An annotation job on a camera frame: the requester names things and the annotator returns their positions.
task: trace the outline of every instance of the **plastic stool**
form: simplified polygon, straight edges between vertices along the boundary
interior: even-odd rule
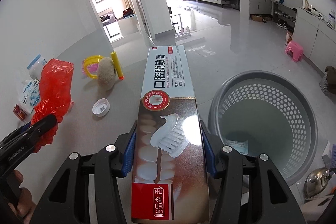
[[[293,53],[292,60],[294,62],[300,61],[302,59],[303,47],[300,44],[294,42],[293,40],[289,41],[285,53],[287,54],[289,51]]]

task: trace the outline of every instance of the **red snack wrapper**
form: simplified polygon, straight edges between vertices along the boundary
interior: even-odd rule
[[[44,66],[39,84],[41,102],[34,107],[32,125],[49,114],[54,114],[58,123],[63,121],[63,116],[68,112],[71,103],[73,72],[73,63],[58,59],[51,59]],[[42,146],[53,142],[57,129],[58,125],[41,136],[34,153],[37,153]]]

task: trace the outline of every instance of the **beige fuzzy ball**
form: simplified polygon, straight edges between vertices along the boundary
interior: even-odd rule
[[[116,81],[116,70],[113,61],[109,57],[100,60],[97,70],[98,85],[104,90],[110,90]]]

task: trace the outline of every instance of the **silver screw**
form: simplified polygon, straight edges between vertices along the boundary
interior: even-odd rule
[[[268,156],[266,154],[261,154],[259,158],[264,161],[268,160]]]
[[[106,147],[107,152],[112,152],[116,149],[116,147],[113,144],[110,144]]]
[[[229,147],[229,146],[224,146],[223,148],[222,148],[222,150],[224,151],[224,152],[226,152],[226,153],[230,153],[230,152],[232,152],[232,148],[231,147]]]
[[[78,153],[76,153],[76,152],[71,153],[70,156],[69,156],[69,158],[70,158],[71,160],[75,160],[76,158],[78,158]]]

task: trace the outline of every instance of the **basket rim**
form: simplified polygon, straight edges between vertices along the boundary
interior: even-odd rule
[[[208,127],[210,132],[212,134],[216,134],[220,136],[220,130],[219,130],[219,123],[218,123],[218,109],[219,109],[219,103],[222,101],[223,97],[226,95],[226,93],[236,84],[253,78],[259,78],[259,79],[266,79],[271,80],[274,82],[277,82],[281,85],[283,85],[285,88],[287,88],[289,91],[291,91],[301,102],[303,105],[308,120],[310,123],[310,147],[307,154],[307,157],[305,158],[302,165],[298,168],[298,170],[291,176],[287,177],[285,179],[286,183],[291,186],[292,184],[296,183],[298,180],[300,180],[305,173],[310,168],[316,154],[317,145],[318,145],[318,129],[317,129],[317,122],[316,117],[314,115],[314,111],[308,102],[307,98],[304,96],[304,94],[289,80],[285,79],[284,77],[269,72],[269,71],[263,71],[263,70],[249,70],[242,72],[238,75],[235,75],[229,79],[227,79],[222,86],[219,88],[219,90],[216,92],[209,111],[209,118],[208,118]]]

